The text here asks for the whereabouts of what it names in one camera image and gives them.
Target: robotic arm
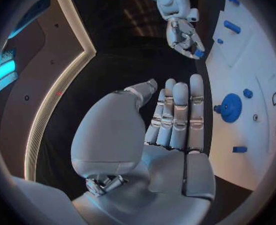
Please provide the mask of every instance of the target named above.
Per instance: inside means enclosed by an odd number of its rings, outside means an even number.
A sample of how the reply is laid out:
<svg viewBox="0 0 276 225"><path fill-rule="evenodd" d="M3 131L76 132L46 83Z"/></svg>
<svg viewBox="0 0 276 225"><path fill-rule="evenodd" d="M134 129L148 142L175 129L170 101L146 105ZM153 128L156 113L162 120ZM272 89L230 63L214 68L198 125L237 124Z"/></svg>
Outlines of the robotic arm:
<svg viewBox="0 0 276 225"><path fill-rule="evenodd" d="M191 24L199 21L198 9L191 8L190 0L155 1L162 18L167 21L168 45L190 59L202 58L205 47Z"/></svg>

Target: blue gear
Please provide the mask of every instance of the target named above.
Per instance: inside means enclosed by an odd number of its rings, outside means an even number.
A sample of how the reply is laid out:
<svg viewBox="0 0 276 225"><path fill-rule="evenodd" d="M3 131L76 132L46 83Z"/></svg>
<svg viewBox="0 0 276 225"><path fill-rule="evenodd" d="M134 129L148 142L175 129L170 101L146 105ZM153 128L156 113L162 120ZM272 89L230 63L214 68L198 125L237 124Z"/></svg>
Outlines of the blue gear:
<svg viewBox="0 0 276 225"><path fill-rule="evenodd" d="M222 119L227 123L235 122L242 111L242 101L237 94L230 93L225 96L221 105L214 107L215 112L221 114Z"/></svg>

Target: led light strip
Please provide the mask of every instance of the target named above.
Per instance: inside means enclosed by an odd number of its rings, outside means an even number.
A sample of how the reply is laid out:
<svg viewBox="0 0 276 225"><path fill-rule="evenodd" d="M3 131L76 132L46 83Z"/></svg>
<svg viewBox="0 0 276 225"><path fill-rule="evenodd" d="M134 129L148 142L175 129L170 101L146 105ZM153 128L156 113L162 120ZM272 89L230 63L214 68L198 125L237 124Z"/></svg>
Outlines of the led light strip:
<svg viewBox="0 0 276 225"><path fill-rule="evenodd" d="M58 3L84 51L67 66L51 86L33 120L27 139L24 159L24 178L31 181L36 180L36 164L43 133L56 105L62 97L58 96L56 92L60 91L63 94L79 72L96 54L96 49L81 22L72 0L58 0Z"/></svg>

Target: blue light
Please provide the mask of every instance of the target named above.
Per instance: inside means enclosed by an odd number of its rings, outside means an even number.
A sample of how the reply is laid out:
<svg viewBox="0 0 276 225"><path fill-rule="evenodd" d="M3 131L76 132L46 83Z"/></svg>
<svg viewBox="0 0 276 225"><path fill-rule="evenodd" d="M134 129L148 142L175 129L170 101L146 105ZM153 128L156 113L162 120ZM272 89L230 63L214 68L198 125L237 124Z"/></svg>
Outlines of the blue light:
<svg viewBox="0 0 276 225"><path fill-rule="evenodd" d="M15 71L15 62L13 60L5 62L0 66L0 79Z"/></svg>

